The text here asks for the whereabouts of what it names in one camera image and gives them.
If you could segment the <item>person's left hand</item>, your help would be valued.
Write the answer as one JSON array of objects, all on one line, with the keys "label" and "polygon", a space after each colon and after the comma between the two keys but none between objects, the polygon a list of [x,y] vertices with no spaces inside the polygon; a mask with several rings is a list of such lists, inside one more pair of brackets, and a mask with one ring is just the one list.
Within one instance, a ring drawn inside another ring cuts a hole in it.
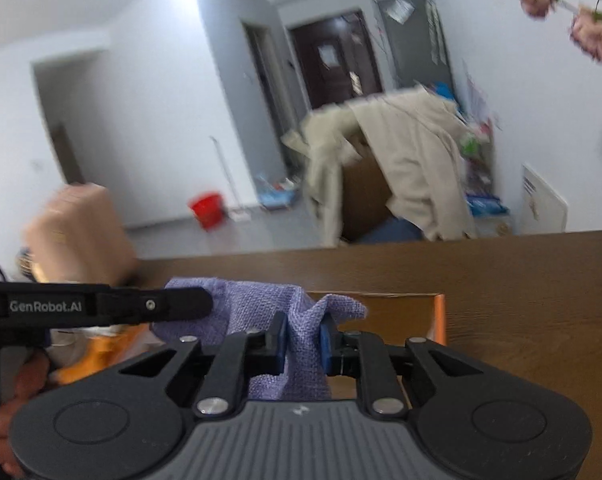
[{"label": "person's left hand", "polygon": [[50,361],[45,352],[34,352],[21,366],[14,380],[14,396],[0,406],[0,468],[11,478],[22,479],[24,472],[19,466],[8,434],[11,421],[17,411],[42,392],[48,382]]}]

